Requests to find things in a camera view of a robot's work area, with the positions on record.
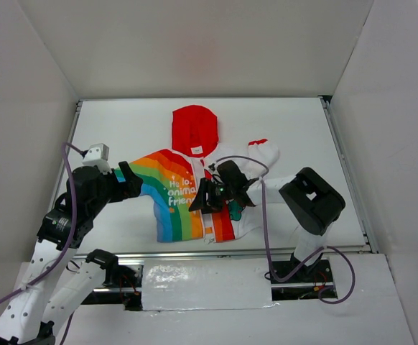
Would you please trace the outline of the rainbow hooded kids jacket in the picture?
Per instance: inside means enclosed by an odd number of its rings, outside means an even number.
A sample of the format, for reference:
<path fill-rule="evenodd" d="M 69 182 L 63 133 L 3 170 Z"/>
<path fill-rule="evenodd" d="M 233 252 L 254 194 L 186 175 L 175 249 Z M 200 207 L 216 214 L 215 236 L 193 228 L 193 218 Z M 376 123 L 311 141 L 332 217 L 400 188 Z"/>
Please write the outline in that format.
<path fill-rule="evenodd" d="M 268 139 L 251 141 L 244 148 L 221 144 L 218 118 L 200 105 L 189 105 L 172 113 L 171 146 L 130 162 L 142 180 L 142 196 L 154 201 L 157 240 L 162 243 L 204 239 L 229 242 L 260 227 L 253 208 L 229 201 L 220 213 L 204 215 L 189 211 L 200 180 L 211 178 L 209 166 L 217 159 L 241 155 L 271 167 L 279 159 L 279 148 Z"/>

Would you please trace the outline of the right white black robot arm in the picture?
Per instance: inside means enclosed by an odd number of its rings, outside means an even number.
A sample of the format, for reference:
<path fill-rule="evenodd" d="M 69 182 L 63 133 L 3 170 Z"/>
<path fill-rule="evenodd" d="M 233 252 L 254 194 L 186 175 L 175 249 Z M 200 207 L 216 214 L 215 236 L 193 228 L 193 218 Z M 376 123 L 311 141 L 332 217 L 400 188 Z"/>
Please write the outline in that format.
<path fill-rule="evenodd" d="M 267 179 L 266 164 L 241 155 L 219 158 L 210 166 L 212 179 L 202 178 L 190 204 L 190 211 L 203 214 L 220 213 L 229 201 L 242 208 L 262 208 L 266 256 L 271 280 L 286 282 L 293 276 L 308 281 L 317 272 L 317 265 L 325 249 L 326 231 L 338 220 L 345 208 L 345 200 L 312 168 L 304 167 L 285 178 Z M 292 271 L 280 277 L 274 271 L 269 246 L 266 206 L 283 203 L 305 230 L 292 253 Z"/>

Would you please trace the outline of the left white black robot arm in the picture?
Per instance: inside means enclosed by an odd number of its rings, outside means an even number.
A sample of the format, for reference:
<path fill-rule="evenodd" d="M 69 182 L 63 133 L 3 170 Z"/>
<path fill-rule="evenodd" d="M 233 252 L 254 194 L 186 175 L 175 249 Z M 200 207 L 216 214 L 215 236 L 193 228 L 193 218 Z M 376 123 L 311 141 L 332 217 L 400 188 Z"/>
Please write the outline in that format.
<path fill-rule="evenodd" d="M 108 203 L 137 197 L 141 185 L 127 162 L 120 162 L 118 172 L 102 173 L 88 166 L 75 169 L 66 193 L 42 220 L 22 282 L 4 298 L 8 305 L 0 316 L 0 344 L 54 344 L 95 288 L 131 282 L 133 270 L 120 265 L 115 254 L 95 249 L 61 288 L 56 287 L 95 217 Z"/>

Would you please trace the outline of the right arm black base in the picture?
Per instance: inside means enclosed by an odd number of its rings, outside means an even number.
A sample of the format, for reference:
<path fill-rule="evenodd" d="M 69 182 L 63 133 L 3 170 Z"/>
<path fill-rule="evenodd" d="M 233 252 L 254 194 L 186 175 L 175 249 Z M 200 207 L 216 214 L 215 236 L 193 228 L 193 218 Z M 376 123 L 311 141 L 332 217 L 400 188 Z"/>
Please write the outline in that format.
<path fill-rule="evenodd" d="M 279 277 L 288 275 L 295 267 L 291 261 L 273 262 L 274 270 Z M 311 268 L 304 266 L 286 282 L 278 282 L 270 277 L 270 272 L 264 274 L 273 288 L 314 288 L 333 284 L 333 274 L 327 259 L 321 259 Z"/>

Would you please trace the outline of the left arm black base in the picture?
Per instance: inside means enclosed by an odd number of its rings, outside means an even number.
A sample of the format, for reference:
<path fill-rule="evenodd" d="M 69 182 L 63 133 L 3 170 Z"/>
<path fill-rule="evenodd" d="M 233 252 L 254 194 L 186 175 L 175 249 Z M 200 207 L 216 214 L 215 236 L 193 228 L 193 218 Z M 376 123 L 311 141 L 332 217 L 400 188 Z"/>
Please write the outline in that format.
<path fill-rule="evenodd" d="M 141 311 L 142 266 L 123 266 L 103 283 L 108 290 L 103 294 L 108 304 L 117 304 L 126 311 Z"/>

